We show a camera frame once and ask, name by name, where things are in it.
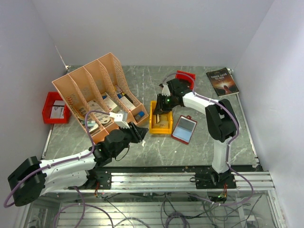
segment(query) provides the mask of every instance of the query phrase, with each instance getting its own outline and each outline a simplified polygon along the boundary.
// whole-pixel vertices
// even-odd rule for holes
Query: red frame
[[[63,110],[63,119],[51,119],[51,112],[52,107],[55,101],[62,101],[61,96],[58,92],[49,92],[47,94],[46,102],[44,103],[44,107],[42,110],[42,117],[43,122],[45,124],[66,124],[68,123],[68,120],[70,119],[71,112],[68,109],[67,105],[65,104],[64,110]]]
[[[190,137],[190,139],[189,139],[189,142],[183,141],[182,139],[179,139],[179,138],[176,138],[176,137],[173,136],[173,133],[174,133],[174,131],[175,131],[175,128],[176,128],[176,126],[178,125],[178,123],[179,123],[181,117],[185,117],[186,119],[195,122],[195,126],[194,126],[194,129],[193,129],[193,132],[195,131],[195,128],[196,128],[196,125],[198,125],[198,122],[195,121],[195,120],[192,120],[192,117],[189,116],[189,115],[187,115],[187,116],[180,115],[179,120],[177,121],[177,123],[176,123],[176,125],[175,125],[175,127],[174,127],[174,130],[173,130],[173,132],[172,132],[172,134],[171,134],[171,138],[173,138],[173,139],[175,139],[175,140],[177,140],[177,141],[180,141],[180,142],[182,142],[183,144],[188,145],[188,144],[190,143],[190,140],[191,140],[192,136],[193,136],[193,132],[192,132],[192,134],[191,134],[191,137]]]
[[[195,74],[191,74],[191,73],[188,73],[188,72],[184,72],[184,71],[178,70],[176,72],[176,75],[175,75],[175,78],[188,81],[190,83],[189,89],[193,89],[194,83],[192,82],[192,80],[190,78],[188,78],[187,76],[185,76],[185,75],[179,75],[178,73],[183,73],[183,74],[189,75],[190,77],[193,78],[194,81],[195,81]]]

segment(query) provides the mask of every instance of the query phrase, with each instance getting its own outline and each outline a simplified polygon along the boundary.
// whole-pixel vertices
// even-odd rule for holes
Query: gray wall
[[[234,68],[273,0],[33,0],[67,65]]]
[[[290,227],[303,227],[304,1],[275,0],[235,69],[249,128]]]
[[[51,81],[65,70],[30,0],[0,3],[0,201],[11,174],[29,156],[41,156],[49,130],[41,111]],[[13,227],[18,208],[0,207],[0,227]]]

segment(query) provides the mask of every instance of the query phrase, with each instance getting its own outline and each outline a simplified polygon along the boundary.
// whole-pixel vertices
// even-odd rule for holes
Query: yellow plastic tray
[[[150,103],[150,122],[149,122],[150,134],[172,134],[172,129],[173,129],[172,111],[166,114],[168,117],[168,122],[169,122],[168,129],[153,127],[153,125],[156,122],[156,116],[153,115],[153,111],[154,111],[155,107],[156,107],[156,101],[151,101],[151,103]]]

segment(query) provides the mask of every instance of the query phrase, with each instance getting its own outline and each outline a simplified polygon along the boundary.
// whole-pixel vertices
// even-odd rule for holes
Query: book
[[[206,74],[219,97],[239,93],[238,87],[227,68],[207,72]]]

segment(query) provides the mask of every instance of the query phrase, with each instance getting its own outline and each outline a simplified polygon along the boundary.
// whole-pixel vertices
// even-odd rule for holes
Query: marble tabletop
[[[165,76],[182,70],[196,74],[196,92],[218,99],[206,72],[222,67],[203,66],[123,66],[123,71],[131,92],[142,102],[150,113],[150,101],[156,100],[161,93],[158,86]],[[240,124],[240,135],[231,146],[232,164],[256,164],[254,147],[248,133],[247,124],[237,95],[225,97],[230,102]],[[173,127],[180,115],[190,115],[198,124],[189,145],[174,140],[169,135],[151,135],[147,133],[145,144],[130,144],[130,151],[121,161],[113,161],[107,166],[187,166],[211,165],[213,160],[213,139],[208,133],[206,117],[193,109],[175,107],[173,109]],[[50,137],[45,159],[55,159],[79,153],[90,147],[86,133],[71,116],[68,124],[55,124]]]

